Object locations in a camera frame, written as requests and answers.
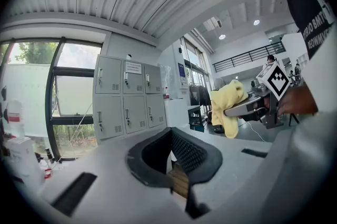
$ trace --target hand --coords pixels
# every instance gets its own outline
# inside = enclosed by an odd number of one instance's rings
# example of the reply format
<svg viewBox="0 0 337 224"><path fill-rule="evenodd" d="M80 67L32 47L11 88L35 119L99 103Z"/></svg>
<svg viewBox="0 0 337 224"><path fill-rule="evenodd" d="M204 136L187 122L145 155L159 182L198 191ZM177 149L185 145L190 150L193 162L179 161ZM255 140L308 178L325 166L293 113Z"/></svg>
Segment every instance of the hand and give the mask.
<svg viewBox="0 0 337 224"><path fill-rule="evenodd" d="M279 105L281 114L313 114L317 105L307 86L289 88Z"/></svg>

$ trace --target black railing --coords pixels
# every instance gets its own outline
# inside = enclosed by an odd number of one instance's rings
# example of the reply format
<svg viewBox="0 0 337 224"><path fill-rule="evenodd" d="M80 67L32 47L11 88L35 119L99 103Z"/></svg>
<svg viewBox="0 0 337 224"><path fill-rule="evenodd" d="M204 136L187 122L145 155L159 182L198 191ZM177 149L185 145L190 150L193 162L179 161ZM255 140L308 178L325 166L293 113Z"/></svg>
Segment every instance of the black railing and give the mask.
<svg viewBox="0 0 337 224"><path fill-rule="evenodd" d="M268 55L274 55L285 52L285 48L282 42L266 45L246 53L239 54L235 57L231 57L220 62L214 63L215 72L220 72L229 68L233 68L248 62L253 62L261 58L266 58Z"/></svg>

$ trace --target locker door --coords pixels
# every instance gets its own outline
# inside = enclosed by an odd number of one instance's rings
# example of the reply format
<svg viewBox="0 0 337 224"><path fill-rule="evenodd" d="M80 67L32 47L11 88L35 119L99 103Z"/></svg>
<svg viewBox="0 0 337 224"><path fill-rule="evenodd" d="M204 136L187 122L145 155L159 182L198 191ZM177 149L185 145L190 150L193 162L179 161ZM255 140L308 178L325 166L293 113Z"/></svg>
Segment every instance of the locker door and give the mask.
<svg viewBox="0 0 337 224"><path fill-rule="evenodd" d="M124 96L123 100L126 133L146 129L144 96Z"/></svg>
<svg viewBox="0 0 337 224"><path fill-rule="evenodd" d="M145 65L145 92L147 94L162 92L162 80L160 78L159 67Z"/></svg>
<svg viewBox="0 0 337 224"><path fill-rule="evenodd" d="M121 93L121 65L121 60L100 57L96 93Z"/></svg>
<svg viewBox="0 0 337 224"><path fill-rule="evenodd" d="M162 95L146 95L146 109L150 128L164 123L165 111Z"/></svg>
<svg viewBox="0 0 337 224"><path fill-rule="evenodd" d="M127 62L124 62L124 81L123 81L123 93L124 94L143 94L143 65L140 65L142 71L141 74L134 74L127 71Z"/></svg>
<svg viewBox="0 0 337 224"><path fill-rule="evenodd" d="M123 134L120 97L95 94L95 109L94 124L99 139Z"/></svg>

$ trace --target white locker cabinet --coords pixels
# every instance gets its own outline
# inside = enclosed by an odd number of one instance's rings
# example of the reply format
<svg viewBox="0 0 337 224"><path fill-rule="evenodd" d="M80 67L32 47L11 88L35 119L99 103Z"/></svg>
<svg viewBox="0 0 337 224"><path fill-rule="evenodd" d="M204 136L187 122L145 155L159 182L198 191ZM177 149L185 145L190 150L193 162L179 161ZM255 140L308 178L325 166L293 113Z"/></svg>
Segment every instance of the white locker cabinet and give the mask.
<svg viewBox="0 0 337 224"><path fill-rule="evenodd" d="M95 130L99 139L111 138L123 134L121 98L107 94L95 97Z"/></svg>
<svg viewBox="0 0 337 224"><path fill-rule="evenodd" d="M100 57L96 78L96 93L121 93L122 61Z"/></svg>
<svg viewBox="0 0 337 224"><path fill-rule="evenodd" d="M158 94L162 92L162 80L160 68L152 65L145 65L145 92L147 94Z"/></svg>
<svg viewBox="0 0 337 224"><path fill-rule="evenodd" d="M127 71L127 61L124 62L123 75L123 93L124 94L143 94L143 65L141 65L141 74L134 74Z"/></svg>
<svg viewBox="0 0 337 224"><path fill-rule="evenodd" d="M165 123L163 95L146 95L146 109L150 128Z"/></svg>
<svg viewBox="0 0 337 224"><path fill-rule="evenodd" d="M126 133L146 129L144 96L124 96L123 101Z"/></svg>

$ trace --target yellow cloth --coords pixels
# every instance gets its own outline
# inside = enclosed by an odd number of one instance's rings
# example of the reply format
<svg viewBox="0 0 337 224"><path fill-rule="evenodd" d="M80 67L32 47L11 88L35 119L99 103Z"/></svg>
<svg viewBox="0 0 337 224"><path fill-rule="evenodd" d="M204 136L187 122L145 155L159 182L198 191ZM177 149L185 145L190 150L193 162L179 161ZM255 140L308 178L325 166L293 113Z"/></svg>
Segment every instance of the yellow cloth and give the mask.
<svg viewBox="0 0 337 224"><path fill-rule="evenodd" d="M242 83L237 80L232 80L218 91L211 92L212 125L222 125L227 138L235 138L239 132L239 123L237 122L237 117L226 116L224 110L233 107L247 98L248 94L244 92Z"/></svg>

